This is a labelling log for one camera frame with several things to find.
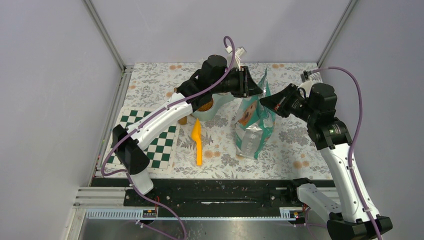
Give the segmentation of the green pet food bag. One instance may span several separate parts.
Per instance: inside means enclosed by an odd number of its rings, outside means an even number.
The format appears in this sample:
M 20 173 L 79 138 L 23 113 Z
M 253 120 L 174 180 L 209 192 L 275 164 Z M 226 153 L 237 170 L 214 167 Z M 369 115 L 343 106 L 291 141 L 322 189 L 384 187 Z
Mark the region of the green pet food bag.
M 271 95 L 267 76 L 266 69 L 257 84 L 262 92 L 244 98 L 235 115 L 234 136 L 238 156 L 257 159 L 274 131 L 276 114 L 260 103 L 261 98 Z

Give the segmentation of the orange plastic scoop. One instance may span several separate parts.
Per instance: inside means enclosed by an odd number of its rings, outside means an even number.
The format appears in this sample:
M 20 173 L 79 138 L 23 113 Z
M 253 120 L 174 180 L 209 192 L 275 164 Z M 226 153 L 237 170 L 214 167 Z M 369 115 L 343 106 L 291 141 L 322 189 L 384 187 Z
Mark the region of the orange plastic scoop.
M 195 142 L 196 147 L 196 165 L 201 166 L 203 164 L 203 148 L 202 148 L 202 128 L 199 119 L 197 118 L 191 132 L 191 138 Z

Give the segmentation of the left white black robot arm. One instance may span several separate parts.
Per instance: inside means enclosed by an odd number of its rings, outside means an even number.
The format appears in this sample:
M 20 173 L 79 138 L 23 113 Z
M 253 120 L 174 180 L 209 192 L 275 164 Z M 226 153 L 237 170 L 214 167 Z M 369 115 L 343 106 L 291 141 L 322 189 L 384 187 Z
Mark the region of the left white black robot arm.
M 160 133 L 209 103 L 214 94 L 247 98 L 262 91 L 247 66 L 235 67 L 223 56 L 210 55 L 159 108 L 132 125 L 115 126 L 110 153 L 124 165 L 128 180 L 137 191 L 136 199 L 144 206 L 155 200 L 154 184 L 147 170 L 150 159 L 144 150 Z

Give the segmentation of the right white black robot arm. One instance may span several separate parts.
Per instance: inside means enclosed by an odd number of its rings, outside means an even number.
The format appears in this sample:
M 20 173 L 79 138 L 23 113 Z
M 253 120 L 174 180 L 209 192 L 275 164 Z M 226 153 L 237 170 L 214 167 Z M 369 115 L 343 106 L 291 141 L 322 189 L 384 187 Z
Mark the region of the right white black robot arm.
M 309 95 L 289 84 L 282 91 L 263 97 L 263 107 L 286 118 L 293 115 L 307 124 L 307 132 L 324 158 L 339 197 L 334 202 L 307 178 L 294 180 L 287 191 L 293 206 L 302 203 L 326 223 L 333 240 L 372 240 L 393 228 L 391 219 L 380 214 L 371 200 L 353 155 L 353 140 L 346 125 L 336 116 L 337 95 L 332 86 L 315 83 Z

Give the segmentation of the mint double pet bowl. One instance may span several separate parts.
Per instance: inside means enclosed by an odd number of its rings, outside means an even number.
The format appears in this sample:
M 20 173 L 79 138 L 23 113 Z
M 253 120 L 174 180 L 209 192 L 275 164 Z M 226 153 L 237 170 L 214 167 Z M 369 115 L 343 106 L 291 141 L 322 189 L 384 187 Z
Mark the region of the mint double pet bowl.
M 213 94 L 211 103 L 207 103 L 191 115 L 201 122 L 210 121 L 215 117 L 219 109 L 233 100 L 235 100 L 235 97 L 231 93 Z

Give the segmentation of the floral patterned table mat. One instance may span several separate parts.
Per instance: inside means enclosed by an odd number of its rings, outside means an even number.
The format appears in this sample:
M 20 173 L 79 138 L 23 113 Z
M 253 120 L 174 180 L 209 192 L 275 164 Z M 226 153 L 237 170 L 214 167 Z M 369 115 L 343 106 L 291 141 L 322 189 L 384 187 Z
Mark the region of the floral patterned table mat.
M 123 107 L 155 110 L 174 88 L 187 80 L 199 63 L 136 63 Z M 308 136 L 306 123 L 294 116 L 275 118 L 274 130 L 257 159 L 236 155 L 234 122 L 240 106 L 235 99 L 222 106 L 213 119 L 201 124 L 202 165 L 196 164 L 196 143 L 191 138 L 195 122 L 189 116 L 179 125 L 172 171 L 150 173 L 165 179 L 331 179 L 330 170 Z

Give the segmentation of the brown wooden rolling pin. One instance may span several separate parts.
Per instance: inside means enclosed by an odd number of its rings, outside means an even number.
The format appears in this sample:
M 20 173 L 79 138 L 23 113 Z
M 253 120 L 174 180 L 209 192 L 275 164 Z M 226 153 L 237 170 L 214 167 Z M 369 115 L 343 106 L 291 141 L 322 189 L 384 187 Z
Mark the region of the brown wooden rolling pin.
M 187 116 L 184 116 L 183 118 L 181 118 L 181 119 L 179 119 L 178 120 L 178 123 L 180 124 L 180 125 L 186 125 L 187 123 L 188 123 L 188 117 Z

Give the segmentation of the green white chessboard mat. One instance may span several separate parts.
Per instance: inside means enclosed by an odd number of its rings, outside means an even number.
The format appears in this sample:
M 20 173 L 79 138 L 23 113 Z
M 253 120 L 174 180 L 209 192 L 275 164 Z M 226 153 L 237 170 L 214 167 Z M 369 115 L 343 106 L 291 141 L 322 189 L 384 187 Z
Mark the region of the green white chessboard mat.
M 126 128 L 142 120 L 151 111 L 151 108 L 123 106 L 115 123 Z M 172 171 L 179 131 L 179 124 L 177 122 L 172 123 L 143 150 L 150 159 L 147 166 L 150 173 L 169 174 Z

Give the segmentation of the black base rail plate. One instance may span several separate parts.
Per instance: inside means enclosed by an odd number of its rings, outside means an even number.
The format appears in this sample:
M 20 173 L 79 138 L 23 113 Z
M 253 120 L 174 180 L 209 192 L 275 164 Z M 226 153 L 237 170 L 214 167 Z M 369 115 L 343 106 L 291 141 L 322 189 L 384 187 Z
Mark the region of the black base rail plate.
M 302 211 L 291 180 L 153 179 L 146 197 L 180 218 L 279 217 L 280 209 Z

